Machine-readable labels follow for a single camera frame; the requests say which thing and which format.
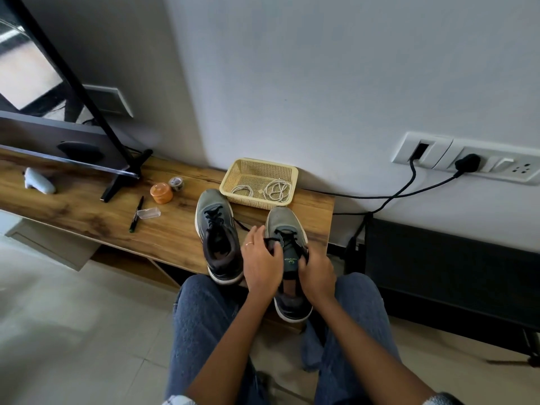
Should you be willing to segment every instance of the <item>forearm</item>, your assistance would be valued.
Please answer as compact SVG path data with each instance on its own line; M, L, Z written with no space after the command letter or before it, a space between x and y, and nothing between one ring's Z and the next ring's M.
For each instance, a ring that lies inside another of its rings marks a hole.
M232 404L244 375L253 338L269 301L248 294L231 326L185 395L198 405Z
M435 395L331 299L317 310L334 333L345 357L375 405L421 405Z

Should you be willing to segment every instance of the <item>wooden table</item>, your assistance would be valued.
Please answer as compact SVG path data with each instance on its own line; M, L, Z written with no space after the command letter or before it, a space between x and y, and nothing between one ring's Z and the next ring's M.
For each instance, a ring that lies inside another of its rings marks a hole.
M57 193L44 195L25 189L22 172L27 167L49 176ZM168 182L173 176L184 179L184 188L175 193L170 203L154 203L150 187ZM201 241L195 232L195 207L200 194L219 188L224 176L220 170L151 157L143 166L139 183L121 189L105 204L99 197L113 177L110 173L0 149L0 209L155 261L207 274ZM157 206L161 216L139 221L135 233L129 233L141 195L145 195L143 207ZM234 217L241 222L261 225L266 221L268 211L239 204L232 207ZM334 197L296 190L290 208L308 240L327 246Z

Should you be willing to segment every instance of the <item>jeans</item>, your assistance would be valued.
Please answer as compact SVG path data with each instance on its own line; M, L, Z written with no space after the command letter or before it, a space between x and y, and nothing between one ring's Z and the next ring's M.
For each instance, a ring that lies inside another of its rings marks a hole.
M173 308L174 341L166 398L185 392L238 313L239 304L223 290L206 275L192 276L182 285ZM335 296L357 324L400 359L384 303L371 279L360 273L341 276ZM315 404L371 403L332 332L327 333L322 347L308 322L301 354L306 369L319 369ZM248 361L237 404L268 403Z

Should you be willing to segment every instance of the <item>orange jar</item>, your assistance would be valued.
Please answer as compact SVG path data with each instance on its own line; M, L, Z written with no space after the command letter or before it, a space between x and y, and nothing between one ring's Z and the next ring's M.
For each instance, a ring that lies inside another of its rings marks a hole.
M150 189L150 194L157 204L169 203L172 200L172 189L167 183L157 183Z

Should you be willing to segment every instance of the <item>basket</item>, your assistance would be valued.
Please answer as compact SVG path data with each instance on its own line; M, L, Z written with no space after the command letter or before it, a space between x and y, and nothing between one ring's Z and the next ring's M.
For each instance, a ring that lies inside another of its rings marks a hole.
M282 179L291 184L290 189L283 191L285 196L288 195L286 201L267 200L262 193L267 184L276 179ZM297 180L298 169L294 166L243 157L236 159L227 170L219 191L229 202L271 210L276 206L287 206L292 202ZM239 185L250 186L253 197L249 196L247 189L233 193L232 190Z

